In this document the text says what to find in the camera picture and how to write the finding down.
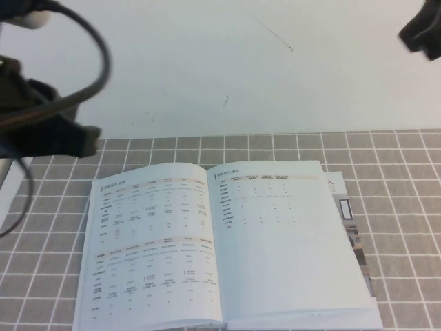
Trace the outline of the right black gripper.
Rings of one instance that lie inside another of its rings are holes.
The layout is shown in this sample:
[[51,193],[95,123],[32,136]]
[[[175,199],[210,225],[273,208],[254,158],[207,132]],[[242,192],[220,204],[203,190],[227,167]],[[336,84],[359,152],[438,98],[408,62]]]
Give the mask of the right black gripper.
[[[424,1],[416,20],[408,22],[398,36],[409,52],[425,52],[429,61],[441,57],[440,1]],[[426,46],[421,41],[428,40]]]

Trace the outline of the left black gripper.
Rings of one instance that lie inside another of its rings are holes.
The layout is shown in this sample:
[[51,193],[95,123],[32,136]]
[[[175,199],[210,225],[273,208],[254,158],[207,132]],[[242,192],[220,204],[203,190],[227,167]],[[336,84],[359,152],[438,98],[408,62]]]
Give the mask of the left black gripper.
[[[18,60],[1,57],[1,115],[14,114],[59,98],[58,91],[52,86],[22,76]],[[7,132],[1,131],[1,141],[13,146],[20,157],[94,156],[98,150],[97,138],[101,129],[77,123],[76,113],[77,107],[73,106],[40,122],[27,123]]]

